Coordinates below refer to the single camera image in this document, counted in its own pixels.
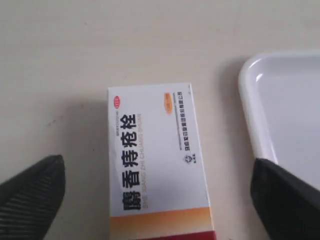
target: black object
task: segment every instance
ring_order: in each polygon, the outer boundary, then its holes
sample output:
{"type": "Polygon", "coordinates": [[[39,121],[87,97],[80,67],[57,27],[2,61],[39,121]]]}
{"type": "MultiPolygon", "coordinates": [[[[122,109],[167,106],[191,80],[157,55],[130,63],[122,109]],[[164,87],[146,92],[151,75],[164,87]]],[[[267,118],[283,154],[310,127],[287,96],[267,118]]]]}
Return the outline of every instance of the black object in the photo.
{"type": "Polygon", "coordinates": [[[0,185],[0,240],[42,240],[65,195],[62,156],[49,156],[0,185]]]}
{"type": "Polygon", "coordinates": [[[320,240],[320,192],[267,159],[256,159],[253,205],[272,240],[320,240]]]}

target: white tray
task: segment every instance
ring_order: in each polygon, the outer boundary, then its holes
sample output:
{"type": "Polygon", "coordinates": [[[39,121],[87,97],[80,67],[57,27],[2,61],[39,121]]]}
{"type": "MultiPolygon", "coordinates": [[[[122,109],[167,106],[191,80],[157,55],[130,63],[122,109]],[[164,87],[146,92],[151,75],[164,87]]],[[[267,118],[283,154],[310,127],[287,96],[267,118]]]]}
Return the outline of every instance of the white tray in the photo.
{"type": "Polygon", "coordinates": [[[320,52],[258,55],[239,91],[255,157],[320,190],[320,52]]]}

